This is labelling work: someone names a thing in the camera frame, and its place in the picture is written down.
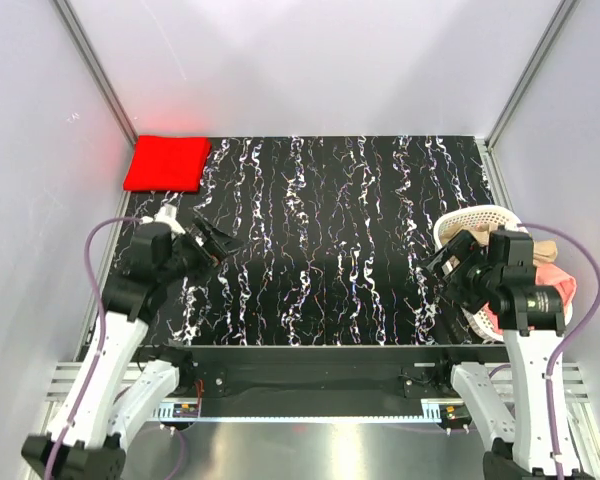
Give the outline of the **beige t shirt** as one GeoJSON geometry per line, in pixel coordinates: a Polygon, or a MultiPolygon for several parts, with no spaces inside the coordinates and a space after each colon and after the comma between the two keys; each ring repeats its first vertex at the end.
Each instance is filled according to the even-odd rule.
{"type": "MultiPolygon", "coordinates": [[[[460,231],[468,231],[481,247],[489,244],[490,233],[499,227],[496,223],[484,223],[473,227],[463,226],[459,223],[452,224],[439,235],[442,245],[448,243],[460,231]]],[[[558,248],[554,240],[535,241],[533,247],[533,263],[540,266],[553,263],[558,256],[558,248]]]]}

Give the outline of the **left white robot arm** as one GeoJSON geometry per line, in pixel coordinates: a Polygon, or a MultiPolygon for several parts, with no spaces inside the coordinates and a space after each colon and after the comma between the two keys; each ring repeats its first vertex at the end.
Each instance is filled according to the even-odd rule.
{"type": "Polygon", "coordinates": [[[118,479],[129,446],[170,394],[188,394],[196,383],[192,355],[166,346],[129,387],[129,363],[168,298],[171,284],[205,281],[243,242],[201,215],[195,231],[167,205],[153,217],[132,219],[126,266],[92,287],[97,302],[94,338],[63,405],[43,434],[29,435],[21,455],[43,479],[118,479]]]}

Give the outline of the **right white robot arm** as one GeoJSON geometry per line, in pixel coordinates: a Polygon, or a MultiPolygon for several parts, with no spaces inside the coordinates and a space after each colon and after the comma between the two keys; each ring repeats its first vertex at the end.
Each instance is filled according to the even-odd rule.
{"type": "Polygon", "coordinates": [[[434,384],[466,405],[485,449],[485,478],[587,479],[564,393],[564,302],[555,287],[537,283],[533,254],[526,232],[499,227],[481,245],[461,229],[426,260],[428,276],[445,299],[472,314],[488,308],[496,315],[514,406],[506,406],[489,369],[478,361],[439,366],[434,384]]]}

